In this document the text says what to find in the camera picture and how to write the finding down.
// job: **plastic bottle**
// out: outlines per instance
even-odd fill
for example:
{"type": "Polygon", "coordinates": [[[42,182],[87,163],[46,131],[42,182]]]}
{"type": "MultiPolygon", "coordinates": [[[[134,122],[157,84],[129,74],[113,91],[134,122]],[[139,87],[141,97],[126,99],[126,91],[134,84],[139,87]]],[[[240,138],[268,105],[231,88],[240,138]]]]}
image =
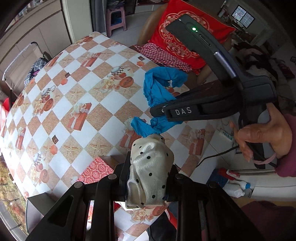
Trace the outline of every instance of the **plastic bottle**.
{"type": "Polygon", "coordinates": [[[251,188],[251,184],[245,181],[238,181],[238,180],[229,180],[229,183],[237,183],[241,187],[242,190],[251,188]]]}
{"type": "Polygon", "coordinates": [[[239,197],[244,196],[244,192],[242,191],[240,186],[237,184],[227,183],[223,187],[223,190],[231,197],[239,198],[239,197]]]}

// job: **pink plastic stool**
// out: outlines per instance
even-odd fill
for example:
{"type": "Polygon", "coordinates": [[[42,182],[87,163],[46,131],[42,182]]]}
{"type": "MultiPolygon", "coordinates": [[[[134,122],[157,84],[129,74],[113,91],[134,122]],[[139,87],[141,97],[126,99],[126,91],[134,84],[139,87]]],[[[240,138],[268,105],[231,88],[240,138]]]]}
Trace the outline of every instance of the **pink plastic stool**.
{"type": "Polygon", "coordinates": [[[112,11],[107,9],[107,23],[106,23],[107,37],[110,37],[112,35],[113,29],[120,28],[120,27],[123,27],[123,30],[126,31],[126,13],[124,11],[124,7],[120,7],[112,11]],[[114,12],[121,12],[121,23],[111,26],[111,14],[114,12]]]}

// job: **blue cloth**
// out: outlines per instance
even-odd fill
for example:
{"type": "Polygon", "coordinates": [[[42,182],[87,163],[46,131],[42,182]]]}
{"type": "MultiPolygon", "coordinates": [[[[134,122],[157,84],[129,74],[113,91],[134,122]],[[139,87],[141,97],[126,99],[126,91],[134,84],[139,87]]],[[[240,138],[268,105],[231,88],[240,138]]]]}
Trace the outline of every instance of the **blue cloth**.
{"type": "MultiPolygon", "coordinates": [[[[176,98],[164,87],[168,87],[172,80],[172,87],[181,87],[187,80],[187,73],[182,70],[170,67],[156,67],[145,73],[144,95],[150,107],[164,102],[175,100],[176,98]]],[[[131,126],[140,136],[147,137],[151,134],[161,134],[166,132],[182,121],[169,122],[165,115],[153,117],[150,125],[142,121],[139,117],[134,117],[131,126]]]]}

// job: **black handheld device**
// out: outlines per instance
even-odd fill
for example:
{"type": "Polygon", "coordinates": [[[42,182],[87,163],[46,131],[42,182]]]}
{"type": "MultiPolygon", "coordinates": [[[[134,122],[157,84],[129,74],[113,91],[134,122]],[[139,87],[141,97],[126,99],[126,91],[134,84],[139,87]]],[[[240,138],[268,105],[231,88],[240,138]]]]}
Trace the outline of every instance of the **black handheld device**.
{"type": "MultiPolygon", "coordinates": [[[[258,123],[266,103],[275,102],[277,93],[267,76],[253,76],[240,69],[218,40],[189,15],[170,23],[166,30],[176,41],[198,53],[218,80],[191,89],[150,109],[154,117],[165,115],[168,121],[220,119],[240,112],[240,128],[258,123]]],[[[262,143],[248,143],[254,159],[264,161],[262,143]]],[[[265,169],[265,165],[255,165],[265,169]]]]}

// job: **curtain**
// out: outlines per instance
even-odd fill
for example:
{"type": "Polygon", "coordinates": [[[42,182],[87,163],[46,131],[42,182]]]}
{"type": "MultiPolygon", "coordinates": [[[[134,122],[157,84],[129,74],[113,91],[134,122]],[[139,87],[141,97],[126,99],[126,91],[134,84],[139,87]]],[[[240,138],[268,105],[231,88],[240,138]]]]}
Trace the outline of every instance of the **curtain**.
{"type": "Polygon", "coordinates": [[[107,0],[90,0],[93,31],[106,33],[107,0]]]}

